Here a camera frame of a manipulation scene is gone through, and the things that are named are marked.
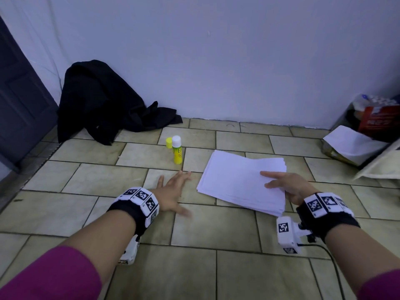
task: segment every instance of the forearm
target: forearm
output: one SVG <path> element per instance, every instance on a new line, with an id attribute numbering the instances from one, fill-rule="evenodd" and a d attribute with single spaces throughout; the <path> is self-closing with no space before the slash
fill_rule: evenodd
<path id="1" fill-rule="evenodd" d="M 69 246 L 85 255 L 106 282 L 136 230 L 133 218 L 121 210 L 111 210 L 79 230 L 60 246 Z"/>
<path id="2" fill-rule="evenodd" d="M 398 257 L 356 226 L 334 227 L 325 242 L 355 294 L 369 279 L 400 269 Z"/>

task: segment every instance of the black wrist strap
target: black wrist strap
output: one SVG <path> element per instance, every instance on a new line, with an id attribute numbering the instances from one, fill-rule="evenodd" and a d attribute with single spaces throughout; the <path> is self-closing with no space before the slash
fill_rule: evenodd
<path id="1" fill-rule="evenodd" d="M 325 209 L 325 215 L 316 218 L 310 210 L 310 204 L 307 206 L 306 201 L 297 207 L 296 211 L 300 216 L 303 228 L 312 231 L 313 234 L 317 237 L 320 237 L 324 243 L 327 233 L 339 224 L 348 224 L 360 227 L 357 220 L 354 219 L 351 214 L 344 211 L 331 212 L 329 210 L 330 207 L 327 206 L 323 200 L 321 200 L 321 197 L 315 196 L 315 198 L 318 200 L 321 207 Z"/>
<path id="2" fill-rule="evenodd" d="M 124 212 L 127 212 L 136 222 L 135 235 L 137 235 L 138 237 L 141 237 L 146 231 L 146 227 L 144 225 L 146 217 L 143 215 L 140 206 L 136 205 L 132 201 L 130 200 L 116 201 L 110 206 L 107 212 L 110 210 L 123 210 Z"/>

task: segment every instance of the dark door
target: dark door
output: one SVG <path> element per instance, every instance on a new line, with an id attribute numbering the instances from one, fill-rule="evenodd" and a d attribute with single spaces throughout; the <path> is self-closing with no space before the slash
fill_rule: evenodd
<path id="1" fill-rule="evenodd" d="M 0 155 L 21 160 L 56 125 L 57 109 L 0 18 Z"/>

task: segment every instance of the stack of paper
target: stack of paper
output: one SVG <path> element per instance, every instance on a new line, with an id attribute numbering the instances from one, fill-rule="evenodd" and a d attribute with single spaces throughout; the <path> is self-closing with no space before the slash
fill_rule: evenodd
<path id="1" fill-rule="evenodd" d="M 280 217 L 285 210 L 285 193 L 267 189 L 271 178 L 260 171 L 284 171 L 283 158 L 248 159 L 216 150 L 211 155 L 197 191 L 223 201 Z"/>

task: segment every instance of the tiled floor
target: tiled floor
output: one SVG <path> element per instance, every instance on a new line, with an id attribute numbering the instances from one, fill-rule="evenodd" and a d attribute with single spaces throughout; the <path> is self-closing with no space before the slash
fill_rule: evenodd
<path id="1" fill-rule="evenodd" d="M 398 182 L 352 180 L 357 169 L 320 152 L 327 133 L 184 119 L 163 130 L 121 131 L 112 146 L 93 141 L 83 130 L 52 154 L 57 148 L 53 130 L 23 161 L 18 180 L 0 193 L 2 201 L 13 197 L 0 214 L 0 286 L 101 216 L 130 186 L 152 188 L 160 175 L 167 182 L 183 169 L 193 172 L 193 180 L 180 202 L 193 212 L 193 220 L 160 214 L 143 235 L 134 265 L 117 266 L 100 299 L 338 299 L 325 252 L 307 248 L 289 256 L 277 243 L 275 217 L 196 191 L 214 149 L 248 158 L 283 157 L 288 171 L 340 195 L 361 226 L 400 256 Z M 165 138 L 176 134 L 184 146 L 181 165 L 173 163 L 164 146 Z M 287 202 L 285 214 L 298 220 L 293 211 Z M 346 298 L 355 299 L 347 283 L 344 288 Z"/>

